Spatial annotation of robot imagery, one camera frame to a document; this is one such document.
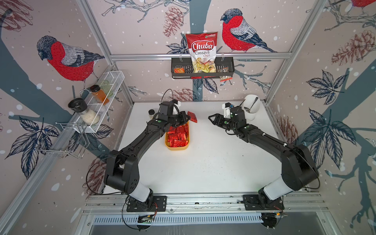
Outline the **yellow plastic storage box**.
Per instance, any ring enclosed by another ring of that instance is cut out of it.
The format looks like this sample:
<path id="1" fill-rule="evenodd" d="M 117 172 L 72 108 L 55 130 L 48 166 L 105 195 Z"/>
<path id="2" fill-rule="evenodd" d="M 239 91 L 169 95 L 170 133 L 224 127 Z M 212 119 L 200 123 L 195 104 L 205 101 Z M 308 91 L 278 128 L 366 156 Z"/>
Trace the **yellow plastic storage box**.
<path id="1" fill-rule="evenodd" d="M 189 123 L 178 127 L 170 127 L 165 134 L 166 147 L 171 151 L 185 150 L 190 144 Z"/>

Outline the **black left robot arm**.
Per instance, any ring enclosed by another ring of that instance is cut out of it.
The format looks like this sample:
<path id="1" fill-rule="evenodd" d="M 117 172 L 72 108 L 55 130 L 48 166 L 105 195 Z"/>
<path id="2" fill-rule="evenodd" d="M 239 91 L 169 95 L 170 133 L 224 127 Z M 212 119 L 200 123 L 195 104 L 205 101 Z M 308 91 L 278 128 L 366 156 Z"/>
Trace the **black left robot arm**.
<path id="1" fill-rule="evenodd" d="M 129 195 L 147 207 L 152 204 L 152 190 L 140 183 L 139 161 L 171 127 L 179 127 L 190 120 L 185 111 L 179 110 L 180 106 L 181 102 L 175 99 L 161 102 L 159 111 L 147 122 L 144 131 L 128 146 L 111 152 L 103 177 L 106 186 Z"/>

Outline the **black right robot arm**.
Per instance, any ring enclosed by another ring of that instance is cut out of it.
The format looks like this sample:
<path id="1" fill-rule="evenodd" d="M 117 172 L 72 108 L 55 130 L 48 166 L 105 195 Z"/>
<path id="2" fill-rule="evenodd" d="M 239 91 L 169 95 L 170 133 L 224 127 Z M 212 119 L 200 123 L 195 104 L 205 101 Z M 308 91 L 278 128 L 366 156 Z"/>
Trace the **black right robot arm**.
<path id="1" fill-rule="evenodd" d="M 304 145 L 296 146 L 278 140 L 255 125 L 248 124 L 240 106 L 225 106 L 225 115 L 214 114 L 208 119 L 215 126 L 227 131 L 246 143 L 253 144 L 273 155 L 282 164 L 281 176 L 258 191 L 260 204 L 281 199 L 319 179 L 318 170 L 310 151 Z"/>

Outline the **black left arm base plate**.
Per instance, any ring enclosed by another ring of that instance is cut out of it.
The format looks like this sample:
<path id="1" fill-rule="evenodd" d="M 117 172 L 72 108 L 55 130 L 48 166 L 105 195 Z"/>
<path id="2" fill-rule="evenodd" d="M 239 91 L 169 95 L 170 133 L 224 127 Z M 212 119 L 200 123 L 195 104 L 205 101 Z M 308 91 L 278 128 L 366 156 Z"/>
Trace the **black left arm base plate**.
<path id="1" fill-rule="evenodd" d="M 165 212 L 167 203 L 167 196 L 152 196 L 145 202 L 136 200 L 130 197 L 126 203 L 127 212 Z"/>

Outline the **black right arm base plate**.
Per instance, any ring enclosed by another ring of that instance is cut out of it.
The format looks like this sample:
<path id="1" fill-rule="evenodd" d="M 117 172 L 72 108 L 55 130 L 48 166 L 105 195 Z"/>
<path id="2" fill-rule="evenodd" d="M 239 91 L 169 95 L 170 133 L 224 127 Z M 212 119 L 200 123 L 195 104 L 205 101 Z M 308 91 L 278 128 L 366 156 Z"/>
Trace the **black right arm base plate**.
<path id="1" fill-rule="evenodd" d="M 276 200 L 270 200 L 263 195 L 245 194 L 242 196 L 241 203 L 245 205 L 247 211 L 283 211 L 285 209 L 281 197 Z"/>

